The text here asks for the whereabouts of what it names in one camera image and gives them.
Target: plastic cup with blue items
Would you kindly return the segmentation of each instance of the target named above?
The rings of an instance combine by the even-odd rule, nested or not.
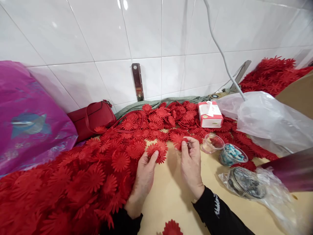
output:
[[[225,144],[218,159],[224,166],[232,166],[236,163],[245,163],[248,161],[247,155],[240,148],[232,144]]]

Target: tissue box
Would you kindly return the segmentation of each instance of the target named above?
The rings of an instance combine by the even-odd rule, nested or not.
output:
[[[198,103],[200,124],[203,128],[220,128],[223,116],[215,101]]]

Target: table surface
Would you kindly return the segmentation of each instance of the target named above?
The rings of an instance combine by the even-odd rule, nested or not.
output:
[[[167,142],[166,161],[157,164],[153,187],[143,207],[143,219],[139,235],[162,235],[165,222],[173,219],[184,234],[210,234],[194,210],[193,197],[181,177],[181,153],[171,142]],[[264,205],[249,201],[231,193],[218,178],[218,174],[227,172],[228,167],[218,162],[219,151],[208,155],[201,151],[201,176],[205,186],[217,194],[230,209],[257,235],[284,234],[275,222],[274,215]],[[267,160],[254,159],[256,165]],[[292,193],[298,215],[302,217],[302,228],[308,234],[308,225],[313,221],[313,192]]]

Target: clear plastic bag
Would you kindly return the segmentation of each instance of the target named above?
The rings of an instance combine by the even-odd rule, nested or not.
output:
[[[313,147],[313,120],[263,91],[239,93],[216,100],[222,114],[237,120],[237,130],[251,135],[255,144],[275,154],[287,155]]]
[[[236,195],[258,201],[270,209],[286,234],[302,235],[290,193],[269,167],[258,167],[256,173],[242,167],[231,168],[218,175],[223,184]]]

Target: pink plastic bag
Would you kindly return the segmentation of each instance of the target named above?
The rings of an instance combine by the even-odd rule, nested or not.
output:
[[[0,177],[53,160],[77,139],[74,124],[18,62],[0,61]]]

